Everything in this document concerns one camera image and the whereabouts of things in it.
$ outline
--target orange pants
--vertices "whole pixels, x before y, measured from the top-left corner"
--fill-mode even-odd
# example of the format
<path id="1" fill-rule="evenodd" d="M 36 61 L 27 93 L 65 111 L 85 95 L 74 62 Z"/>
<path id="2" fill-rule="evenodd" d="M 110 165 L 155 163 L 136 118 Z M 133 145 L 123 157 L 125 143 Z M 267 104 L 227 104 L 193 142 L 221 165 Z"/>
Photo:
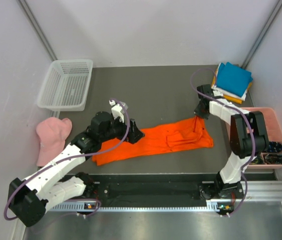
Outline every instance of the orange pants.
<path id="1" fill-rule="evenodd" d="M 145 133 L 145 137 L 137 143 L 123 142 L 110 152 L 93 156 L 93 161 L 97 163 L 97 166 L 100 166 L 138 156 L 213 147 L 213 139 L 205 129 L 204 120 L 199 117 L 146 128 L 141 131 Z M 115 146 L 118 142 L 118 139 L 113 139 L 103 143 L 101 151 Z"/>

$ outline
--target stack of folded clothes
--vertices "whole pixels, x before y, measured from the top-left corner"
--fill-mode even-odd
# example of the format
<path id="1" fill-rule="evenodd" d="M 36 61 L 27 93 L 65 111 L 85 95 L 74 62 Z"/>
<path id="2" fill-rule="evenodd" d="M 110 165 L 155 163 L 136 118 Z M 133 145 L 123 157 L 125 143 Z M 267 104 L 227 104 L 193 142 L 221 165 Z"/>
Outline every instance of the stack of folded clothes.
<path id="1" fill-rule="evenodd" d="M 251 72 L 227 62 L 220 63 L 213 78 L 212 89 L 223 93 L 229 101 L 241 104 L 252 85 Z"/>

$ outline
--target gray floor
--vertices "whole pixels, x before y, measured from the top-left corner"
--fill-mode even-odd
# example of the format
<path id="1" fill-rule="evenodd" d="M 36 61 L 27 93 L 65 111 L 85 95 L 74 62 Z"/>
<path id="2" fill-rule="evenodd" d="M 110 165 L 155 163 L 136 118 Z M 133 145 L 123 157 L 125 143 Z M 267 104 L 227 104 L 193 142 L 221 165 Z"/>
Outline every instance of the gray floor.
<path id="1" fill-rule="evenodd" d="M 61 216 L 50 212 L 35 226 L 41 231 Z M 244 203 L 231 218 L 214 212 L 100 212 L 83 220 L 60 218 L 38 235 L 26 230 L 24 240 L 282 240 L 282 208 L 277 202 Z"/>
<path id="2" fill-rule="evenodd" d="M 62 112 L 60 118 L 73 122 L 71 140 L 90 124 L 98 111 L 110 111 L 109 98 L 117 98 L 129 106 L 128 113 L 139 128 L 151 128 L 193 117 L 198 104 L 197 94 L 191 89 L 191 74 L 212 66 L 145 66 L 93 69 L 86 108 L 82 112 Z M 197 86 L 209 84 L 212 73 L 201 72 L 195 79 Z M 242 106 L 251 106 L 248 97 Z M 228 158 L 227 135 L 220 119 L 211 116 L 206 128 L 214 140 L 213 148 L 202 148 L 169 154 L 136 157 L 97 167 L 87 161 L 72 172 L 90 174 L 137 173 L 216 173 Z"/>

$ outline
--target pink baseball cap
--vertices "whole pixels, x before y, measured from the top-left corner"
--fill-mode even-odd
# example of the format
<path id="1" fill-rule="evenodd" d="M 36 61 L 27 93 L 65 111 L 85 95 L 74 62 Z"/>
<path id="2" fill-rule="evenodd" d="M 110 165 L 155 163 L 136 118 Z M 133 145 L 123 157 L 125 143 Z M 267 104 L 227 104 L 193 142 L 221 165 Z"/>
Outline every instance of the pink baseball cap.
<path id="1" fill-rule="evenodd" d="M 50 117 L 37 125 L 36 133 L 41 142 L 37 166 L 45 166 L 63 151 L 65 139 L 71 130 L 72 122 L 68 118 L 60 120 L 56 117 Z"/>

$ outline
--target cap brim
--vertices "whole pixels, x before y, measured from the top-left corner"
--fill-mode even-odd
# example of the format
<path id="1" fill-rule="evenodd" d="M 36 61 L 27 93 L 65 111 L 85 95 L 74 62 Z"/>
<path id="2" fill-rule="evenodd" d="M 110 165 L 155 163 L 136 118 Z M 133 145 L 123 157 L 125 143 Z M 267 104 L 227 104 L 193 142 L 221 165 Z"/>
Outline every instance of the cap brim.
<path id="1" fill-rule="evenodd" d="M 44 167 L 51 160 L 53 160 L 57 155 L 59 155 L 65 146 L 65 141 L 60 141 L 58 144 L 54 145 L 52 149 L 46 150 L 41 147 L 39 159 L 37 160 L 36 165 L 38 167 Z"/>

